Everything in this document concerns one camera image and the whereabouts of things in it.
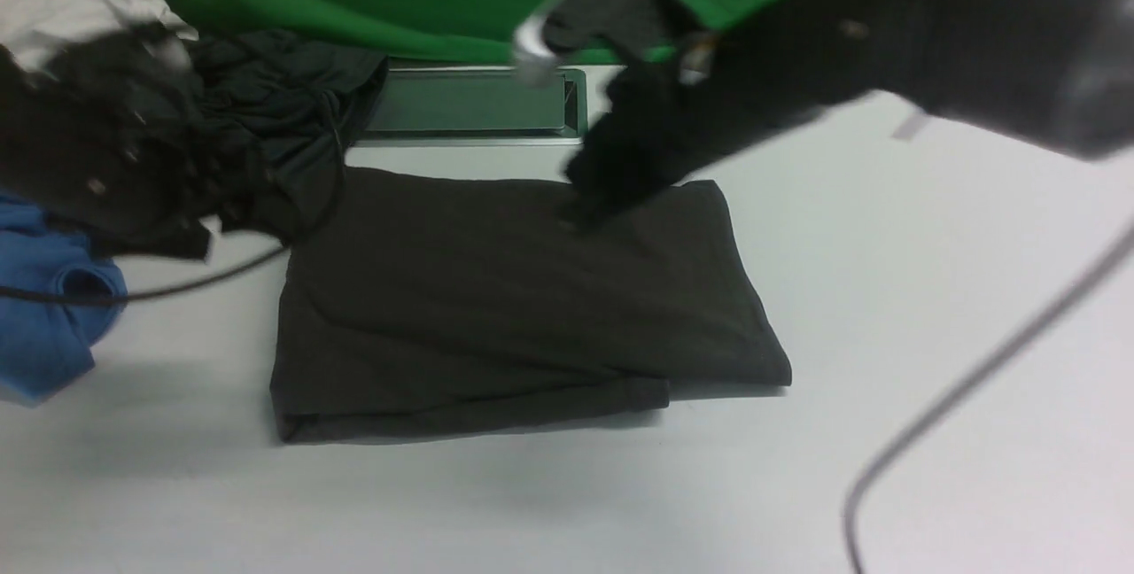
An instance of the black crumpled garment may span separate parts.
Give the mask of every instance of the black crumpled garment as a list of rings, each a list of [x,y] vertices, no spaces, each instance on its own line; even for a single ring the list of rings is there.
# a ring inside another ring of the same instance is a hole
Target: black crumpled garment
[[[475,433],[663,408],[671,381],[790,383],[716,184],[583,237],[555,219],[570,197],[347,169],[280,296],[280,438]]]
[[[243,189],[220,210],[222,229],[293,239],[311,228],[335,188],[344,150],[373,117],[384,53],[270,29],[187,42],[201,111],[197,142]]]

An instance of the wire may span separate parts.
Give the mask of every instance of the wire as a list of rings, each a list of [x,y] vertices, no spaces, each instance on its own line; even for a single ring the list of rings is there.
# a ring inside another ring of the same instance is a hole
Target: wire
[[[866,572],[862,564],[862,548],[858,542],[858,512],[863,498],[878,483],[878,480],[894,467],[896,462],[906,455],[915,444],[923,440],[925,434],[955,413],[978,388],[983,387],[1040,336],[1055,327],[1074,307],[1098,290],[1129,259],[1132,253],[1134,253],[1134,219],[1131,219],[1129,226],[1120,234],[1120,237],[1061,295],[1057,296],[1031,322],[981,361],[967,375],[956,381],[943,396],[903,429],[866,464],[843,505],[843,540],[846,542],[847,558],[850,560],[855,574],[865,574]]]
[[[244,275],[251,271],[252,269],[266,264],[271,260],[279,258],[280,255],[286,253],[290,247],[291,244],[282,244],[262,255],[253,258],[252,260],[238,267],[232,267],[227,271],[221,271],[217,275],[204,277],[185,284],[178,284],[162,288],[154,288],[152,290],[132,293],[129,295],[69,296],[69,295],[52,295],[50,293],[34,293],[31,290],[20,290],[18,288],[11,288],[11,287],[0,287],[0,297],[24,299],[25,302],[35,302],[39,304],[65,304],[68,306],[117,306],[118,304],[129,304],[133,302],[161,299],[163,297],[169,297],[171,295],[181,295],[181,293],[197,290],[198,288],[212,286],[214,284],[222,282],[223,280],[229,280],[237,276]]]

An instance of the white tabletop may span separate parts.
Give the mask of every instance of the white tabletop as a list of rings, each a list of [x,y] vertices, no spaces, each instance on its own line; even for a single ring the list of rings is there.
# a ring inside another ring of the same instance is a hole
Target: white tabletop
[[[592,70],[591,102],[607,70]],[[789,353],[781,397],[403,446],[273,447],[280,261],[126,309],[98,369],[0,404],[3,574],[846,572],[839,505],[899,424],[1134,213],[1102,166],[868,99],[704,177]],[[370,149],[354,166],[557,178],[552,147]],[[209,269],[122,262],[142,289]],[[873,573],[1134,572],[1134,267],[883,481]]]

